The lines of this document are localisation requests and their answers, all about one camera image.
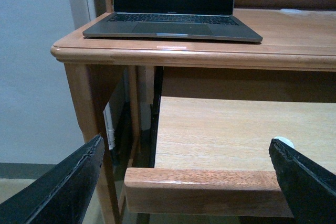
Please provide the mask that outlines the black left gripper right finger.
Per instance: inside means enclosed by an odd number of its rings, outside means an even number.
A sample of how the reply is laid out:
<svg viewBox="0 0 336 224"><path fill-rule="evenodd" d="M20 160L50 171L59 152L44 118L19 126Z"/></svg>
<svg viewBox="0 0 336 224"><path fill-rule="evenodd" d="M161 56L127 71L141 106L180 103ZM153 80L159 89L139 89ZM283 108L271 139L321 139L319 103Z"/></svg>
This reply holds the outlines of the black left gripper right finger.
<svg viewBox="0 0 336 224"><path fill-rule="evenodd" d="M277 138L269 155L296 222L335 223L335 174Z"/></svg>

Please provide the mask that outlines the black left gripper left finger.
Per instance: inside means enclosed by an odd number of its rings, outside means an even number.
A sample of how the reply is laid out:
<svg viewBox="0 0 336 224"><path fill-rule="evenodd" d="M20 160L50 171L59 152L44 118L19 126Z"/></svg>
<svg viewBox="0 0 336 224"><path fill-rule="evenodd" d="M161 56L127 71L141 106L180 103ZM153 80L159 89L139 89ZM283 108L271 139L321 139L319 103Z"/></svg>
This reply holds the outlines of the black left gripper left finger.
<svg viewBox="0 0 336 224"><path fill-rule="evenodd" d="M82 223L104 155L100 135L1 203L1 223Z"/></svg>

